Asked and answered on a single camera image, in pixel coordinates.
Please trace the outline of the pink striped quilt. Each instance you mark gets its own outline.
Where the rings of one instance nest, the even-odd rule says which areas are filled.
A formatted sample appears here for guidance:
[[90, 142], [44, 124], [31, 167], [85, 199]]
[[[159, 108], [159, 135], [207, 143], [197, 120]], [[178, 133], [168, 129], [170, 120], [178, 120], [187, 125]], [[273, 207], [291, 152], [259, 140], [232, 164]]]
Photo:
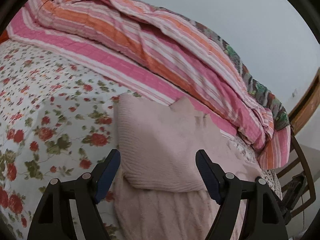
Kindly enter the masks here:
[[276, 131], [222, 48], [191, 19], [138, 0], [29, 0], [7, 26], [10, 38], [61, 53], [165, 102], [156, 74], [237, 128], [265, 170], [287, 164], [291, 127]]

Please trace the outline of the red pillow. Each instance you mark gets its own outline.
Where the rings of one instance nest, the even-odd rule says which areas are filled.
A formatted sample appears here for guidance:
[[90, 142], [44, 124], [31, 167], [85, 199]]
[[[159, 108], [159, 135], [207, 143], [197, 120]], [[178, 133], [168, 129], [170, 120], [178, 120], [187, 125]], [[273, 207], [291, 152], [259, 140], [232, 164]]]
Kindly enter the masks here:
[[6, 30], [4, 30], [3, 33], [0, 35], [0, 44], [7, 41], [8, 39], [8, 33]]

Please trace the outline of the dark patchwork floral blanket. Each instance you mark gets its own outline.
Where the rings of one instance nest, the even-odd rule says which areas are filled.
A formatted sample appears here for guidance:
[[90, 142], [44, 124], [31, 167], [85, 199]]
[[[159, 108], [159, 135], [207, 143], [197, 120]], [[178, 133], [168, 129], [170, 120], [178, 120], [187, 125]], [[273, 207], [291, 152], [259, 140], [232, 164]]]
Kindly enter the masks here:
[[290, 126], [289, 116], [283, 104], [265, 85], [253, 78], [236, 51], [222, 37], [207, 28], [205, 25], [193, 20], [191, 20], [191, 24], [222, 48], [225, 54], [235, 65], [239, 75], [242, 77], [248, 93], [256, 100], [257, 103], [262, 105], [264, 108], [271, 110], [276, 131], [282, 130], [286, 126]]

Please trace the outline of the pink knit sweater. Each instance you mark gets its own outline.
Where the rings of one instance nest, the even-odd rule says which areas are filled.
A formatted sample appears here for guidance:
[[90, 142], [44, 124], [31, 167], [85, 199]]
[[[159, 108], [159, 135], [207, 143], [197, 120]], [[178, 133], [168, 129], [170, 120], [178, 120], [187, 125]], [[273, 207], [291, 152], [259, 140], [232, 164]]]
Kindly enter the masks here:
[[225, 172], [261, 175], [187, 98], [170, 106], [121, 94], [116, 107], [121, 155], [114, 207], [126, 239], [204, 239], [218, 211], [195, 163], [198, 150]]

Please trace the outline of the floral bed sheet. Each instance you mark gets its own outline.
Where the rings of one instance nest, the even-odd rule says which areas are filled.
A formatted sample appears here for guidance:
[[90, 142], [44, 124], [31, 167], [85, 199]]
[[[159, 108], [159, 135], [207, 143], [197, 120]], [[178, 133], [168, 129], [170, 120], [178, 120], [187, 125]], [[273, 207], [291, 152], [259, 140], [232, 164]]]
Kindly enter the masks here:
[[[10, 39], [1, 44], [1, 219], [13, 239], [27, 239], [50, 179], [76, 179], [118, 147], [113, 107], [126, 92], [149, 99], [51, 51]], [[194, 207], [195, 197], [209, 200], [207, 193], [144, 194], [148, 204], [149, 195], [157, 197], [159, 211], [142, 233], [139, 218], [133, 239], [196, 239], [201, 216], [175, 236], [164, 231], [173, 224], [159, 212], [185, 200]]]

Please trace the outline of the brown wooden door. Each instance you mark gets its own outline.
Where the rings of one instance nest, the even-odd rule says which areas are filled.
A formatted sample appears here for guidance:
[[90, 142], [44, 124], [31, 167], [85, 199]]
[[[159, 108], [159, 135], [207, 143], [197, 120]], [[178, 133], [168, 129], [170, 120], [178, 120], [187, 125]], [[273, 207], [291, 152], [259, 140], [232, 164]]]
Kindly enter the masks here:
[[294, 135], [306, 125], [319, 106], [319, 69], [305, 94], [289, 113], [291, 130]]

